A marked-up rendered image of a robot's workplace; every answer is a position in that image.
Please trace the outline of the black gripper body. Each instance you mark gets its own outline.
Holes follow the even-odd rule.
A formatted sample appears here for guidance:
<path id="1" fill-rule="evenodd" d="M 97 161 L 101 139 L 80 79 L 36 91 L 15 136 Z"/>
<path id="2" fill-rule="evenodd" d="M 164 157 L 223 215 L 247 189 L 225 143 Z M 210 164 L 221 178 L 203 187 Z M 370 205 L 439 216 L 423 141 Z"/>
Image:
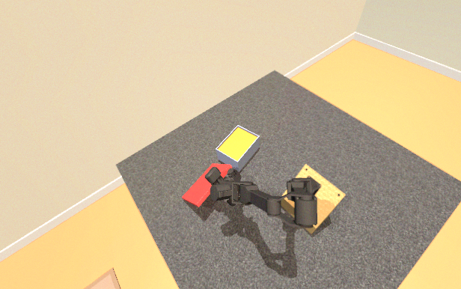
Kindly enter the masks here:
<path id="1" fill-rule="evenodd" d="M 221 172 L 216 167 L 212 167 L 204 177 L 209 183 L 213 183 L 214 185 L 234 182 L 233 179 L 230 179 L 230 181 L 225 181 L 219 177 L 220 175 Z M 231 198 L 227 200 L 227 203 L 229 203 L 230 206 L 236 205 L 231 203 Z"/>

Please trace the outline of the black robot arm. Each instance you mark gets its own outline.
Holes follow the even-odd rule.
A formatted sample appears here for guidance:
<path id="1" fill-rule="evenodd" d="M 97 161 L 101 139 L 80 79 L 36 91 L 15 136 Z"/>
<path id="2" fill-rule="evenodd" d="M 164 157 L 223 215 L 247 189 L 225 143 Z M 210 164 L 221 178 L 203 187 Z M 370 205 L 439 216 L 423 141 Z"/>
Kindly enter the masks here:
<path id="1" fill-rule="evenodd" d="M 235 168 L 228 169 L 228 178 L 234 182 L 216 184 L 210 187 L 210 196 L 213 201 L 231 198 L 231 203 L 236 205 L 255 205 L 267 213 L 267 216 L 279 218 L 289 226 L 312 228 L 317 225 L 317 197 L 321 184 L 311 176 L 298 177 L 287 181 L 287 194 L 271 196 L 261 192 L 258 186 L 250 181 L 240 181 L 241 174 Z M 239 201 L 238 201 L 239 198 Z M 295 220 L 281 212 L 281 200 L 294 201 Z"/>

